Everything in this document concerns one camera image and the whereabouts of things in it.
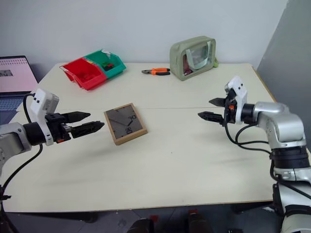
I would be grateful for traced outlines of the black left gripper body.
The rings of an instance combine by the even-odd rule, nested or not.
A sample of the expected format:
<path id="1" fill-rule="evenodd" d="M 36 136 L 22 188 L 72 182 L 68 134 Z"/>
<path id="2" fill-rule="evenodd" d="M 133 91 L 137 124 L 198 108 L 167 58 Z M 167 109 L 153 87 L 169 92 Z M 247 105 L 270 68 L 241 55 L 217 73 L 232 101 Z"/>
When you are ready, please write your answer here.
<path id="1" fill-rule="evenodd" d="M 45 120 L 55 143 L 71 140 L 70 127 L 67 126 L 70 123 L 69 113 L 46 114 Z"/>

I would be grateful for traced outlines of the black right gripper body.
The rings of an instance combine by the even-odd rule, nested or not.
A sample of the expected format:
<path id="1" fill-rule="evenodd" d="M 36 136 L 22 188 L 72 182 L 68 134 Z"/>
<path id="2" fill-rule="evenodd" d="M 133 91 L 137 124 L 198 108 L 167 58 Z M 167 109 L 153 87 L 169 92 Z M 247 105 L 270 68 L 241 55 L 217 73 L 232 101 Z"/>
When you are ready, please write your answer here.
<path id="1" fill-rule="evenodd" d="M 223 107 L 224 107 L 224 119 L 222 125 L 224 126 L 227 123 L 236 123 L 236 111 L 237 111 L 237 101 L 236 101 L 236 92 L 233 89 L 230 89 L 227 93 L 227 96 L 224 98 Z"/>

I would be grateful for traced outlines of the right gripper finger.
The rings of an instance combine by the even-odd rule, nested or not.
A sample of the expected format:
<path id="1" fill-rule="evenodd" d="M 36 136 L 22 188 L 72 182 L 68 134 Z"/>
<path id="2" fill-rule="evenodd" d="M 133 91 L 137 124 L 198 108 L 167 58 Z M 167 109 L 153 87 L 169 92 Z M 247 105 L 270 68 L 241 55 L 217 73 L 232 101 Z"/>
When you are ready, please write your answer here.
<path id="1" fill-rule="evenodd" d="M 226 101 L 227 101 L 226 98 L 214 98 L 214 99 L 211 99 L 209 103 L 217 107 L 225 107 Z"/>
<path id="2" fill-rule="evenodd" d="M 198 113 L 198 116 L 205 121 L 216 122 L 219 123 L 220 125 L 224 124 L 224 118 L 222 117 L 221 114 L 215 114 L 213 112 L 204 111 Z"/>

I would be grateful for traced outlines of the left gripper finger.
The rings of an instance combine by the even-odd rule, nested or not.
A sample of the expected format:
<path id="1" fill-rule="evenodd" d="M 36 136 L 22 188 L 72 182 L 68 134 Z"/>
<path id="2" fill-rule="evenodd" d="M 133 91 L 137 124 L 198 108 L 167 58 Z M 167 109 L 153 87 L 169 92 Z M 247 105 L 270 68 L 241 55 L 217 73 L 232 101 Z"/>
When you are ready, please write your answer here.
<path id="1" fill-rule="evenodd" d="M 73 138 L 82 137 L 91 133 L 95 133 L 104 126 L 103 122 L 92 121 L 89 123 L 82 124 L 80 126 L 71 128 L 71 135 Z"/>
<path id="2" fill-rule="evenodd" d="M 64 113 L 66 123 L 78 122 L 89 117 L 90 115 L 91 115 L 90 113 L 79 112 L 79 111 Z"/>

